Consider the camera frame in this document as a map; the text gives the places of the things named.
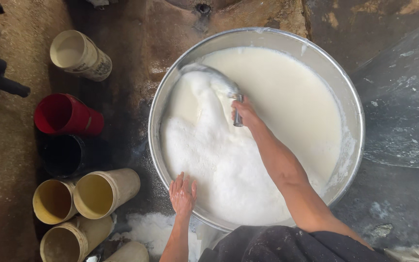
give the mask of white liquid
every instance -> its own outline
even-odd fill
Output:
[[[202,62],[240,86],[320,192],[336,165],[341,141],[339,111],[320,78],[270,49],[227,49]],[[161,130],[169,172],[184,171],[196,179],[197,204],[226,221],[267,225],[288,219],[250,131],[232,125],[231,101],[214,92],[214,85],[206,74],[194,72],[184,75],[172,93]]]

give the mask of stainless steel basin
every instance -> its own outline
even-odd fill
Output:
[[[215,34],[190,48],[167,71],[154,96],[148,123],[151,156],[162,182],[166,188],[169,188],[172,179],[161,151],[161,117],[164,115],[167,99],[172,92],[178,68],[214,51],[242,46],[265,47],[287,53],[309,66],[328,84],[339,105],[342,122],[339,161],[328,182],[328,189],[321,193],[325,203],[328,206],[333,205],[349,188],[361,162],[364,145],[364,117],[360,99],[347,74],[325,51],[298,35],[272,28],[247,27]],[[198,205],[193,215],[204,223],[226,232],[239,226],[213,216]],[[295,225],[292,218],[280,224]]]

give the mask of white bucket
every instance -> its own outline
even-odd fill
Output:
[[[36,217],[45,224],[58,224],[78,213],[73,204],[76,181],[47,180],[33,194],[32,205]]]
[[[105,80],[111,73],[111,58],[86,35],[67,30],[58,34],[49,51],[51,61],[68,73],[93,81]]]
[[[83,262],[113,227],[110,216],[102,219],[76,217],[50,229],[40,243],[43,262]]]
[[[147,248],[139,242],[131,241],[124,244],[104,262],[148,262]]]
[[[82,177],[73,192],[75,207],[84,217],[110,215],[140,190],[140,178],[130,168],[95,171]]]

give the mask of drain hole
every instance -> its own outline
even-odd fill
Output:
[[[195,9],[200,12],[202,15],[207,15],[211,11],[211,7],[207,4],[198,4],[195,6]]]

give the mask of person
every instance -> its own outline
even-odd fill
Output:
[[[297,228],[240,226],[213,250],[207,248],[199,262],[388,261],[332,214],[311,187],[298,159],[258,117],[247,97],[243,103],[234,101],[232,107],[251,131],[263,164],[284,197]],[[172,207],[177,214],[160,262],[188,261],[188,228],[197,186],[193,181],[189,189],[189,179],[183,176],[182,172],[169,186]]]

